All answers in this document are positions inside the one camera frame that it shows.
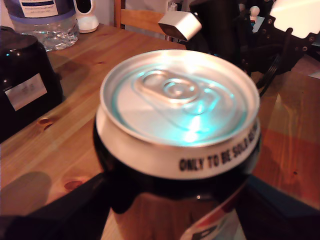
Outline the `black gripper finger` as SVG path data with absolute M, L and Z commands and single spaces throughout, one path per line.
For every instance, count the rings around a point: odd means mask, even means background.
M 30 216 L 50 224 L 44 240 L 100 240 L 110 208 L 109 185 L 99 173 Z
M 236 207 L 248 240 L 318 240 L 320 211 L 251 176 Z

